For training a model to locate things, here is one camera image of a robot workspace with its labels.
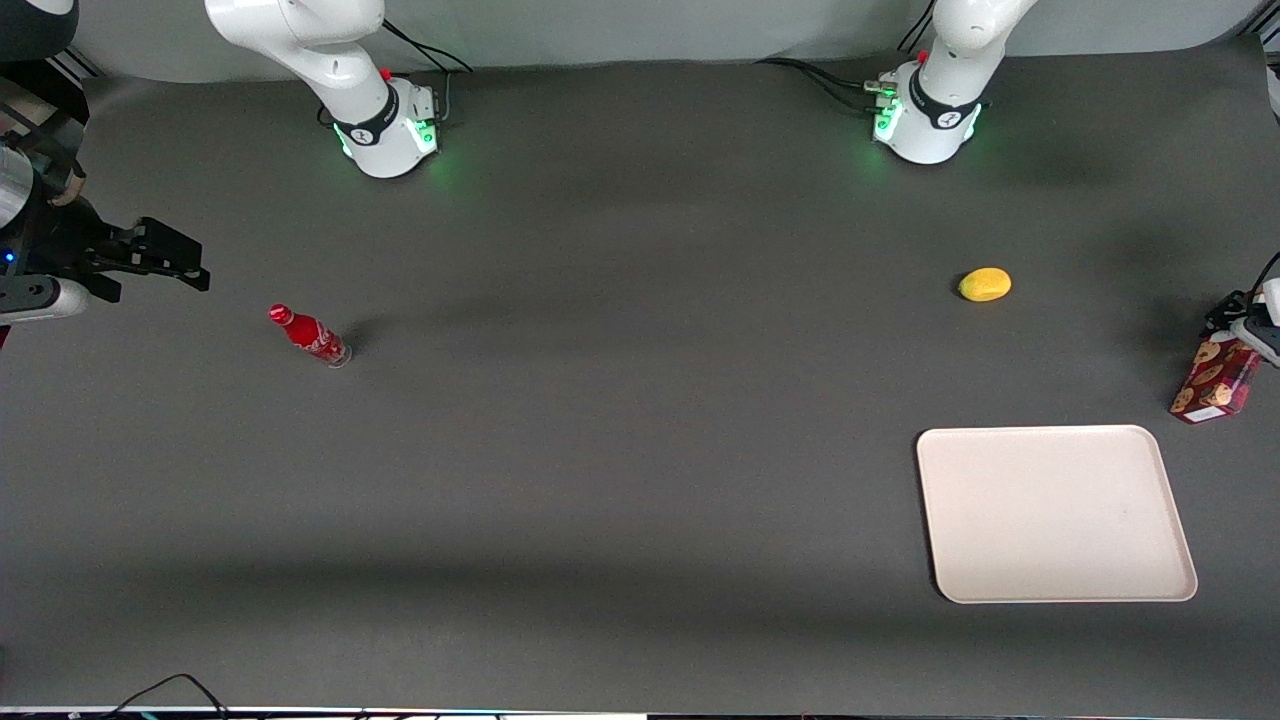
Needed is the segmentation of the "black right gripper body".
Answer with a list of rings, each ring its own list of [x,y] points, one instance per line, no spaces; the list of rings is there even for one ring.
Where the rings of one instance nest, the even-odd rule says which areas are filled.
[[[3,302],[35,302],[36,277],[70,281],[109,304],[122,296],[122,283],[104,275],[93,260],[111,256],[122,229],[105,222],[84,199],[65,206],[46,200],[35,184],[23,208],[3,224]]]

